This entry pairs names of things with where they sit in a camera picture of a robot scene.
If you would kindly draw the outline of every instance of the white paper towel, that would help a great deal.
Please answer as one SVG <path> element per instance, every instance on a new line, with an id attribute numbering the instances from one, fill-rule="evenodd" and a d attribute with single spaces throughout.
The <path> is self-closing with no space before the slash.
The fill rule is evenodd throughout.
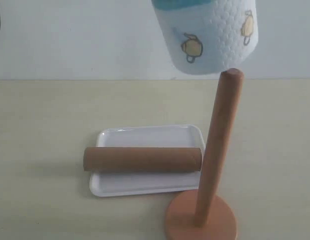
<path id="1" fill-rule="evenodd" d="M 152 0 L 175 67 L 193 75 L 240 64 L 258 43 L 255 0 Z"/>

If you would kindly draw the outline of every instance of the table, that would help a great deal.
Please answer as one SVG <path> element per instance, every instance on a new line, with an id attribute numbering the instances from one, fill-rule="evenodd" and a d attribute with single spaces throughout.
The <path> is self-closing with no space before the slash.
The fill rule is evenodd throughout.
<path id="1" fill-rule="evenodd" d="M 175 193 L 94 197 L 85 147 L 106 128 L 194 124 L 216 80 L 0 81 L 0 239 L 164 240 Z M 310 79 L 246 80 L 218 190 L 240 240 L 310 239 Z"/>

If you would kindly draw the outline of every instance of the wooden paper towel holder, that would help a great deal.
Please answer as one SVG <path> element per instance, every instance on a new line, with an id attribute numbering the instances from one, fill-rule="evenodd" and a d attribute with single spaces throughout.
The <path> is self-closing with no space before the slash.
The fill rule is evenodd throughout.
<path id="1" fill-rule="evenodd" d="M 216 195 L 241 94 L 244 74 L 231 68 L 220 74 L 203 157 L 198 190 L 174 198 L 166 211 L 169 240 L 235 240 L 236 218 Z"/>

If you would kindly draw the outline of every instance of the white tray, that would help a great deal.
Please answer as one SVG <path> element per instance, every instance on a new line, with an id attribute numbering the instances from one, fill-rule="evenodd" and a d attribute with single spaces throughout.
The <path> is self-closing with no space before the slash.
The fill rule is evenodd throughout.
<path id="1" fill-rule="evenodd" d="M 100 133 L 98 147 L 200 148 L 205 143 L 194 125 L 110 128 Z M 200 172 L 97 173 L 90 176 L 90 191 L 98 197 L 140 195 L 197 189 Z"/>

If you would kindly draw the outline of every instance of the cartoon drawing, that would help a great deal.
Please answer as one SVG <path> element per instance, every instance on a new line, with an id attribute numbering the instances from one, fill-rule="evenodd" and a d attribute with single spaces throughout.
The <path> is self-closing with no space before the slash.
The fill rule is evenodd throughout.
<path id="1" fill-rule="evenodd" d="M 250 43 L 250 37 L 254 33 L 254 17 L 253 12 L 251 10 L 248 10 L 245 12 L 246 14 L 246 20 L 241 27 L 241 36 L 244 38 L 244 45 L 247 46 Z"/>
<path id="2" fill-rule="evenodd" d="M 193 64 L 203 54 L 203 44 L 196 35 L 184 33 L 188 39 L 181 44 L 182 51 L 187 54 L 187 62 Z"/>

